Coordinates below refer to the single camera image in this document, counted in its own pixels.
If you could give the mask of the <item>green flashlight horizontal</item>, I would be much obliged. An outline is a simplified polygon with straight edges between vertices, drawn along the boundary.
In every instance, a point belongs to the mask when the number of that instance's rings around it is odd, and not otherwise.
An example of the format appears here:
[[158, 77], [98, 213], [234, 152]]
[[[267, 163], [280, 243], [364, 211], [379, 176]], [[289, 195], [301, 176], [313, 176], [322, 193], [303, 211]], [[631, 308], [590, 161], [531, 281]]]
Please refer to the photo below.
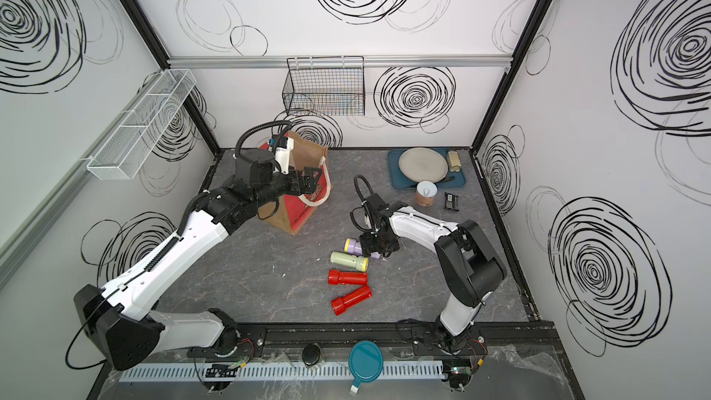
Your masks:
[[336, 251], [331, 253], [330, 261], [331, 264], [343, 266], [360, 272], [366, 272], [368, 270], [368, 263], [370, 263], [370, 259], [368, 257], [350, 255], [348, 253]]

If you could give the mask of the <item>teal round lid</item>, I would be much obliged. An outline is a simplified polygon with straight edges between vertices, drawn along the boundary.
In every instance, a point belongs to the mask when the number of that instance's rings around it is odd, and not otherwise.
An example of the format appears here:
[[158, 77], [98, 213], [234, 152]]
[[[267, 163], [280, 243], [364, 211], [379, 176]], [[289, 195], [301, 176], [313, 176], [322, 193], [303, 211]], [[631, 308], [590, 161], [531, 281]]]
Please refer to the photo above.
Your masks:
[[348, 368], [354, 378], [350, 394], [356, 396], [363, 383], [372, 383], [383, 373], [383, 353], [372, 341], [358, 342], [349, 354]]

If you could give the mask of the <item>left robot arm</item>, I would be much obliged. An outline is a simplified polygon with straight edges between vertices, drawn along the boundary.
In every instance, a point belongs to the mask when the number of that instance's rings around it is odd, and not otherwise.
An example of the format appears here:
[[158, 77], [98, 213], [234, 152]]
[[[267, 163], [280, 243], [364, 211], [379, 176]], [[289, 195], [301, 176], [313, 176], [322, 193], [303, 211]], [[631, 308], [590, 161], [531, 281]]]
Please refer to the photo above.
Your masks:
[[81, 333], [115, 370], [129, 370], [151, 355], [183, 348], [205, 349], [217, 357], [233, 355], [242, 342], [237, 323], [220, 309], [168, 314], [154, 305], [179, 277], [211, 248], [228, 238], [261, 207], [281, 196], [314, 194], [327, 172], [266, 164], [265, 181], [253, 185], [232, 178], [222, 187], [194, 197], [178, 229], [129, 270], [101, 287], [86, 285], [74, 296]]

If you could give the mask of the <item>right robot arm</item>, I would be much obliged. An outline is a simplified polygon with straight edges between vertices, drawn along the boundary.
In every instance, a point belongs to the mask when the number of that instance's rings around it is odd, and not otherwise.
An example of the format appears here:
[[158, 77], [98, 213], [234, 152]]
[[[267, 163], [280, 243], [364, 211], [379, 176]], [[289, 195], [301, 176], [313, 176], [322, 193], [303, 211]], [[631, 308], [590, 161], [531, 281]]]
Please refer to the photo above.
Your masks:
[[386, 203], [378, 194], [360, 199], [365, 223], [351, 213], [361, 231], [362, 251], [389, 257], [410, 240], [435, 253], [450, 291], [447, 303], [433, 326], [435, 343], [453, 354], [467, 345], [470, 327], [491, 294], [507, 277], [498, 253], [473, 220], [460, 223], [438, 220], [401, 202]]

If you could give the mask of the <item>purple flashlight horizontal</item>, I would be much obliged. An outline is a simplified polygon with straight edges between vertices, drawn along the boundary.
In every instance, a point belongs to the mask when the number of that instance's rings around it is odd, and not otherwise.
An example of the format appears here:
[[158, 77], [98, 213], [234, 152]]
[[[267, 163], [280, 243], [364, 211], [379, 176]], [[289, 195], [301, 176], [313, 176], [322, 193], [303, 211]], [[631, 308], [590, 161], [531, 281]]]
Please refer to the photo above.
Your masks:
[[344, 253], [358, 257], [372, 257], [373, 259], [381, 259], [381, 254], [377, 252], [365, 252], [361, 243], [354, 238], [347, 238], [344, 243]]

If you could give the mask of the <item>black round knob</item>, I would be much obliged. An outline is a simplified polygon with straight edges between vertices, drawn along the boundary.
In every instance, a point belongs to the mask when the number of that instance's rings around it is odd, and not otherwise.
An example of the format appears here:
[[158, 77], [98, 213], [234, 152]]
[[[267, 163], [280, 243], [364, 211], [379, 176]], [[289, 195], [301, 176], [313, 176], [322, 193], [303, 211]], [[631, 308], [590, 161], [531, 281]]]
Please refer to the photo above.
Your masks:
[[302, 361], [307, 368], [315, 367], [321, 361], [321, 348], [318, 344], [307, 344], [302, 351]]

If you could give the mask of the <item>grey round plate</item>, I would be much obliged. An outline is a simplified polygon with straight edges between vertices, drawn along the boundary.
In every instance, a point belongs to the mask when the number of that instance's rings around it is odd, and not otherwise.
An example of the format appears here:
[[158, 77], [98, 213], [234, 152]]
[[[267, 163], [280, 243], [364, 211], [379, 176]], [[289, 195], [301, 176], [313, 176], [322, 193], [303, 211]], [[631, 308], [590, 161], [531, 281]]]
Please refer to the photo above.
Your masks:
[[398, 167], [407, 179], [415, 183], [421, 181], [438, 183], [449, 172], [445, 158], [435, 150], [424, 147], [405, 150], [398, 159]]

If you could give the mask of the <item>small yellowish jar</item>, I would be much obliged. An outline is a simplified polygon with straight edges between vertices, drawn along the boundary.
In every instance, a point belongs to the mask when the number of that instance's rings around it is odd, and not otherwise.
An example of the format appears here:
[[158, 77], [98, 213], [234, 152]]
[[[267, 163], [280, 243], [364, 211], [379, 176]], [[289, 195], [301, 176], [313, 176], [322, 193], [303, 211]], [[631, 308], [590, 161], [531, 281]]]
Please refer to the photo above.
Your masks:
[[457, 151], [449, 150], [447, 152], [447, 162], [451, 172], [460, 172], [462, 170], [461, 160]]

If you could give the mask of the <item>small black clip box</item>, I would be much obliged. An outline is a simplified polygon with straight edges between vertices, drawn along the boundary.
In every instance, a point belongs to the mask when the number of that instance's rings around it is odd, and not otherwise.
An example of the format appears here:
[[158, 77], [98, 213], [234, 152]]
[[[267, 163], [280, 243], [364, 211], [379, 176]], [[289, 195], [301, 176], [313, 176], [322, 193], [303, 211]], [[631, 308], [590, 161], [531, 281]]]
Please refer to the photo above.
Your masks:
[[453, 212], [459, 212], [458, 196], [456, 194], [444, 194], [444, 209]]

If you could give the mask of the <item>red flashlight bottom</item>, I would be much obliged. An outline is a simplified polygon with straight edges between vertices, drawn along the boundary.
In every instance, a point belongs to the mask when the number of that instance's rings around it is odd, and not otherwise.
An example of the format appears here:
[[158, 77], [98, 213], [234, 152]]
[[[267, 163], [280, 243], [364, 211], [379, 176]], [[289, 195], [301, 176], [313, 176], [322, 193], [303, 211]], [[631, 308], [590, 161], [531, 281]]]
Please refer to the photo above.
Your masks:
[[371, 297], [372, 290], [368, 285], [363, 285], [346, 296], [333, 299], [333, 301], [331, 301], [331, 308], [336, 316], [340, 316], [346, 313], [350, 307], [356, 306]]

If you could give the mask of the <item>red flashlight lower middle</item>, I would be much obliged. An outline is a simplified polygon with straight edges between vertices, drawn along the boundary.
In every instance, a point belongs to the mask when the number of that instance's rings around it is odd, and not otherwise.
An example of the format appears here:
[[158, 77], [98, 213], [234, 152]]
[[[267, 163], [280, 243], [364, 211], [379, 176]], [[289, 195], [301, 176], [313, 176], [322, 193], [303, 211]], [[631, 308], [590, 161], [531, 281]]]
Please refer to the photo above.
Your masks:
[[329, 285], [358, 285], [368, 284], [368, 274], [358, 271], [330, 270], [327, 278]]

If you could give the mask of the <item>red jute tote bag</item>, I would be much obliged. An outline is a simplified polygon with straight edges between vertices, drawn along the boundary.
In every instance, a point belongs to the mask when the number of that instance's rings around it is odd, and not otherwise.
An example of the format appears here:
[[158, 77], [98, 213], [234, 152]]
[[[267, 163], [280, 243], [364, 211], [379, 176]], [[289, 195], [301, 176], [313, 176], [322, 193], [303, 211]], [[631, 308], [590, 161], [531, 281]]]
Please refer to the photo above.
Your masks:
[[333, 185], [328, 164], [328, 148], [303, 139], [295, 131], [287, 136], [294, 140], [294, 149], [290, 153], [290, 166], [299, 171], [305, 167], [319, 169], [323, 175], [318, 180], [314, 192], [301, 196], [281, 196], [276, 203], [268, 203], [257, 211], [257, 216], [273, 227], [297, 235], [309, 218], [330, 197]]

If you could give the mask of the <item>red flashlight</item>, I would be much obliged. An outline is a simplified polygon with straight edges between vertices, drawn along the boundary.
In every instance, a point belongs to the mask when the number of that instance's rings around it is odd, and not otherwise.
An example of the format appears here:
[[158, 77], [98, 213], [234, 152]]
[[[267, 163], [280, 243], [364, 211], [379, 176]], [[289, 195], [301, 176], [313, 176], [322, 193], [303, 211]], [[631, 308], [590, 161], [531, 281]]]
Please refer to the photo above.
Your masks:
[[368, 274], [358, 271], [330, 270], [327, 278], [329, 285], [358, 285], [368, 284]]
[[363, 285], [346, 296], [333, 299], [333, 301], [331, 301], [331, 308], [336, 316], [340, 316], [346, 313], [350, 307], [356, 306], [371, 297], [372, 290], [368, 285]]

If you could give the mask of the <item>teal tray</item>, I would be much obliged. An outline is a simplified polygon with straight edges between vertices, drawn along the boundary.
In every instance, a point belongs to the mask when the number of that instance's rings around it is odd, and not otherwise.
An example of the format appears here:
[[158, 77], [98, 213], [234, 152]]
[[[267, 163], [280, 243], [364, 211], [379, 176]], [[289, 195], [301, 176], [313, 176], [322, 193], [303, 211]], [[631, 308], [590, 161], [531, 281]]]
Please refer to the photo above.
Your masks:
[[[403, 174], [399, 168], [399, 159], [403, 153], [405, 153], [405, 148], [392, 149], [387, 154], [387, 165], [390, 173], [391, 185], [397, 190], [407, 190], [409, 188], [416, 187], [416, 183], [405, 177], [405, 174]], [[463, 188], [466, 183], [467, 179], [464, 172], [450, 171], [446, 177], [442, 181], [436, 183], [436, 185], [442, 189], [456, 189]]]

